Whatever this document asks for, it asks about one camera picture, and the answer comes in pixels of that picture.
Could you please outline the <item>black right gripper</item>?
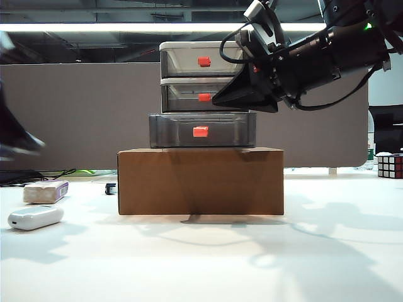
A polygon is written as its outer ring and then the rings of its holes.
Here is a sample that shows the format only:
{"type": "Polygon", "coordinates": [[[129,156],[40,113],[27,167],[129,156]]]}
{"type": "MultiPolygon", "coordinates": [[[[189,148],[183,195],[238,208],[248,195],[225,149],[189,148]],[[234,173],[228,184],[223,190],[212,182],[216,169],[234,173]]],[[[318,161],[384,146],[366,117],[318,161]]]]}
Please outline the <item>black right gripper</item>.
{"type": "Polygon", "coordinates": [[[260,55],[212,98],[216,106],[240,106],[246,110],[277,113],[283,101],[303,109],[300,99],[308,86],[308,50],[301,46],[281,50],[272,57],[260,55]]]}

